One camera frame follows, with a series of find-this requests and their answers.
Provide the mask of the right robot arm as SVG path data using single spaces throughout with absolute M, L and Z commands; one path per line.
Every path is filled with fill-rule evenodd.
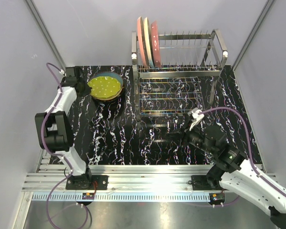
M 269 215 L 278 228 L 286 229 L 286 188 L 252 164 L 244 152 L 228 144 L 220 127 L 208 126 L 203 131 L 180 128 L 168 136 L 211 156 L 214 165 L 206 174 L 209 188 L 236 193 Z

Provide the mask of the tan yellow plate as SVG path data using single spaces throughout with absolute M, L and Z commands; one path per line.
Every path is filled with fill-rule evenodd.
M 91 96 L 98 101 L 112 101 L 124 91 L 123 85 L 100 85 L 92 88 Z

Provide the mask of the cream and pink plate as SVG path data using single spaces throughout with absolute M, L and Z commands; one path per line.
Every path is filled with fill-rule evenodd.
M 148 64 L 147 64 L 146 56 L 145 56 L 145 52 L 144 52 L 143 20 L 142 20 L 141 16 L 137 19 L 137 37 L 138 37 L 141 61 L 142 61 L 142 64 L 143 64 L 144 68 L 147 69 L 148 68 Z

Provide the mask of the green dotted scalloped plate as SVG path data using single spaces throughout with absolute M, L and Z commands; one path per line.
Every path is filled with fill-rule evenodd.
M 112 76 L 97 76 L 88 82 L 91 88 L 90 95 L 97 100 L 108 101 L 119 95 L 122 91 L 122 81 Z

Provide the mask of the pink dotted scalloped plate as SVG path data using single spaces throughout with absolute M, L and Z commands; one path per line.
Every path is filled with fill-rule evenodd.
M 161 68 L 161 54 L 159 48 L 158 26 L 157 21 L 151 23 L 151 38 L 152 38 L 152 51 L 153 63 L 155 68 Z

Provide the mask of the teal plate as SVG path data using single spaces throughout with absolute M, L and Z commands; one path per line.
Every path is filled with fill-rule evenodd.
M 94 78 L 97 78 L 97 77 L 100 77 L 100 76 L 109 76 L 111 78 L 114 78 L 116 79 L 117 81 L 119 81 L 121 84 L 123 84 L 123 78 L 115 73 L 115 72 L 101 72 L 101 73 L 96 73 L 94 76 L 91 77 L 91 79 L 94 79 Z

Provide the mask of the cream and blue plate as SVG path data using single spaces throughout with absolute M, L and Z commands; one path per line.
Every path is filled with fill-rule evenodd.
M 148 64 L 150 68 L 154 68 L 152 45 L 151 45 L 151 28 L 147 17 L 145 17 L 143 20 L 143 28 L 144 28 L 144 39 L 145 39 Z

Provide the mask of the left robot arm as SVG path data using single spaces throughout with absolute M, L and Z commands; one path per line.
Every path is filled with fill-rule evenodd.
M 93 184 L 93 178 L 87 163 L 81 159 L 74 146 L 74 134 L 68 119 L 70 108 L 78 97 L 89 95 L 91 88 L 81 78 L 79 67 L 67 67 L 65 70 L 46 64 L 50 73 L 54 67 L 63 75 L 58 83 L 57 94 L 52 104 L 43 113 L 35 115 L 35 125 L 40 147 L 51 156 L 57 157 L 69 174 L 65 176 L 67 190 L 85 190 Z

